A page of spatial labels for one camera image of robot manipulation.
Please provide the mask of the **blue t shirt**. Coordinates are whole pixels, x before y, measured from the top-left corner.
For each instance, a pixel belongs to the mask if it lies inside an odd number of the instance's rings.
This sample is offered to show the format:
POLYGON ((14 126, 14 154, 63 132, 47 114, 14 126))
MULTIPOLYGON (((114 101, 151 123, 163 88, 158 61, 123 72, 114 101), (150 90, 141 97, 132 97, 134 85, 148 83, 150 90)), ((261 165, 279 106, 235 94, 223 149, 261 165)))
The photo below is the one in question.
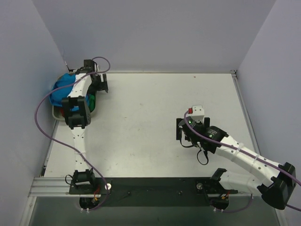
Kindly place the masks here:
POLYGON ((67 97, 85 97, 90 104, 88 88, 92 84, 91 76, 84 77, 85 73, 65 73, 52 87, 49 101, 52 106, 62 108, 62 100, 67 97))

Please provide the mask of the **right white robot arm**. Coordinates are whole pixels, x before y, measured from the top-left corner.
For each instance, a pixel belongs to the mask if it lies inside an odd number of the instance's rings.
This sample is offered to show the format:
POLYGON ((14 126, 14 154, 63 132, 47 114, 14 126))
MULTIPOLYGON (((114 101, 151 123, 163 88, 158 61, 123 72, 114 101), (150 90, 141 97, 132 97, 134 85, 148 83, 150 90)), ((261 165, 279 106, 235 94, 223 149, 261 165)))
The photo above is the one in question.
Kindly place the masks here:
POLYGON ((249 176, 217 170, 218 182, 225 190, 259 195, 269 206, 284 210, 296 187, 295 167, 270 161, 237 142, 224 130, 210 125, 210 119, 196 122, 191 117, 176 120, 176 138, 191 142, 207 156, 226 158, 248 171, 249 176))

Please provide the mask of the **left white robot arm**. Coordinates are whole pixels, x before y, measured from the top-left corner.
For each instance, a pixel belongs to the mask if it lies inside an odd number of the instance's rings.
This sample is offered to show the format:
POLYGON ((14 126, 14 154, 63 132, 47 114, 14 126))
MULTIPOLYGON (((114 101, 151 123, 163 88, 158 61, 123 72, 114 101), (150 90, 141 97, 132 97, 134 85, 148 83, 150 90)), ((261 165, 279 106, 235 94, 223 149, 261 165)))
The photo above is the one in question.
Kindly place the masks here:
POLYGON ((95 191, 98 182, 92 166, 87 163, 85 133, 86 127, 91 123, 92 108, 98 91, 108 92, 108 83, 105 73, 99 73, 96 58, 84 60, 81 68, 74 71, 75 84, 66 97, 62 98, 63 116, 66 125, 71 130, 73 148, 75 148, 75 170, 71 176, 71 188, 81 189, 87 194, 95 191))

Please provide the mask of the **grey plastic bin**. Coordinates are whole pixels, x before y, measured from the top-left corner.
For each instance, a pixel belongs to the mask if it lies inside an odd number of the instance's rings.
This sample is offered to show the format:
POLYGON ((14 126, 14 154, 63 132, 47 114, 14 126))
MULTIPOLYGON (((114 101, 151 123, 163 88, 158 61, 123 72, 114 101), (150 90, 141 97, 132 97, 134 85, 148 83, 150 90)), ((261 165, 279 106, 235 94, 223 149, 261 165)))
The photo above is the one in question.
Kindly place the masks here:
MULTIPOLYGON (((54 117, 54 119, 58 120, 58 121, 64 121, 64 117, 61 115, 61 113, 59 112, 59 108, 62 108, 62 106, 60 105, 52 105, 52 116, 54 117)), ((94 117, 96 115, 96 107, 95 110, 93 112, 91 112, 91 117, 94 117)))

